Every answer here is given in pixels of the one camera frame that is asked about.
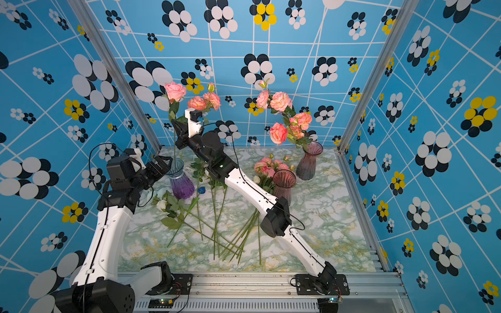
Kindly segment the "blue purple glass vase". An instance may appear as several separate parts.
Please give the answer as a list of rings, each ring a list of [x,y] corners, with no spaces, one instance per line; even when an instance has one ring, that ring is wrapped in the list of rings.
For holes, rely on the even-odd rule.
[[[172,193],[179,200],[186,200],[194,194],[194,185],[184,172],[184,169],[184,162],[179,158],[175,158],[172,161],[171,169],[167,173]]]

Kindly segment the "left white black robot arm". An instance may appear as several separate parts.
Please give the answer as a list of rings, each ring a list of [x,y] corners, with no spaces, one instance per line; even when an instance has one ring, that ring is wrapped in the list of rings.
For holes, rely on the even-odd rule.
[[[174,276],[166,262],[144,266],[127,282],[118,281],[118,258],[140,196],[163,178],[172,157],[156,156],[143,163],[139,149],[126,149],[108,161],[109,179],[98,203],[97,229],[72,286],[53,293],[60,312],[132,312],[146,294],[169,292]]]

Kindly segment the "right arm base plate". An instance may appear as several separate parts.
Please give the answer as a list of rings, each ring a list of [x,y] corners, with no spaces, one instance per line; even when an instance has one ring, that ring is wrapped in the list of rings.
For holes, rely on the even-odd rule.
[[[327,280],[309,274],[297,274],[290,279],[299,296],[349,296],[350,288],[345,275],[336,275]]]

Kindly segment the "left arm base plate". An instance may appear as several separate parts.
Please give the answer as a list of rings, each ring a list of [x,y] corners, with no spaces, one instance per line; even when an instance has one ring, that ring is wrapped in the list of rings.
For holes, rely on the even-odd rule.
[[[171,295],[184,296],[189,295],[193,283],[193,274],[174,273],[166,282],[161,282],[146,292],[149,296]]]

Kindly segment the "single pink rose stem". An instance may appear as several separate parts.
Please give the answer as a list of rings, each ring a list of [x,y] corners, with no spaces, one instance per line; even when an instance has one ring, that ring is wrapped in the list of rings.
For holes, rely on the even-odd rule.
[[[276,123],[270,129],[270,139],[276,145],[282,145],[285,142],[300,146],[300,140],[304,133],[298,125],[284,125]]]

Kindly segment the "pink peony flower stem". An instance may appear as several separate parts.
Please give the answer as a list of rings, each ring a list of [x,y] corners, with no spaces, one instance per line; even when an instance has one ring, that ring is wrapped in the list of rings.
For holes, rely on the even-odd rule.
[[[296,114],[292,98],[283,91],[271,92],[268,83],[264,80],[258,80],[256,84],[261,88],[256,100],[257,107],[263,110],[271,110],[272,114],[275,115],[282,115],[284,124],[288,127],[290,119]]]

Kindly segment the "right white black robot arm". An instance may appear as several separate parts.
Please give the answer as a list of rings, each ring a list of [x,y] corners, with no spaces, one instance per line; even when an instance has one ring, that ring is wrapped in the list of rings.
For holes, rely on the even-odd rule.
[[[200,122],[190,117],[186,122],[172,121],[177,134],[176,147],[189,147],[206,164],[210,177],[224,183],[240,193],[259,212],[260,227],[269,237],[280,244],[303,264],[313,283],[313,288],[321,295],[341,293],[336,282],[337,271],[301,236],[304,226],[293,225],[288,200],[276,197],[259,187],[240,168],[239,164],[224,152],[224,145],[214,132],[203,132]]]

